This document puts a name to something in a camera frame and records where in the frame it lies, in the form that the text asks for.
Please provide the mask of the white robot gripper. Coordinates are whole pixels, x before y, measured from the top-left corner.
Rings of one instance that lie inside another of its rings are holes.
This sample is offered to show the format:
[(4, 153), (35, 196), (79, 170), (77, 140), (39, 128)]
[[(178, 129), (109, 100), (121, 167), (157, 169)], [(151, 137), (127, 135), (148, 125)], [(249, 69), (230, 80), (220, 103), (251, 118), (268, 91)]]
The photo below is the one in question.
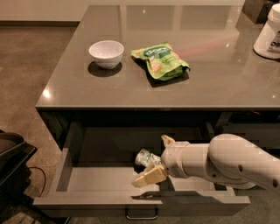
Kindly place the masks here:
[(162, 135), (164, 151), (161, 155), (162, 164), (149, 164), (143, 172), (137, 175), (131, 182), (134, 187), (145, 187), (163, 182), (168, 174), (173, 178), (187, 179), (188, 175), (183, 167), (183, 151), (190, 144), (189, 142), (175, 142), (167, 135)]

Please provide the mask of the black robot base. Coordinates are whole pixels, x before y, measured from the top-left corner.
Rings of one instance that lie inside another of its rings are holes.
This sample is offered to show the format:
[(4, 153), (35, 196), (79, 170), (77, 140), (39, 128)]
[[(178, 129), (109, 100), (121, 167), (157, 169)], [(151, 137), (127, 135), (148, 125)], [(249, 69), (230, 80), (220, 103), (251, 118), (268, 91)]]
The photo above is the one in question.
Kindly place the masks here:
[(12, 200), (32, 204), (33, 199), (24, 194), (31, 175), (26, 163), (36, 152), (19, 134), (0, 132), (0, 211)]

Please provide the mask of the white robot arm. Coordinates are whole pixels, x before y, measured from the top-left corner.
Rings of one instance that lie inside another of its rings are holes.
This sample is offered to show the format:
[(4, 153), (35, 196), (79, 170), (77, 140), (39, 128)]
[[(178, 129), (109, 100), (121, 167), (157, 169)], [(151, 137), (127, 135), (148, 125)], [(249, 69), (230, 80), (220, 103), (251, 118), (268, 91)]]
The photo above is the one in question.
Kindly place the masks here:
[(144, 170), (133, 180), (145, 187), (175, 179), (198, 177), (236, 189), (260, 186), (280, 194), (280, 159), (233, 134), (215, 136), (209, 143), (177, 142), (162, 135), (164, 151), (158, 157), (140, 150), (135, 163)]

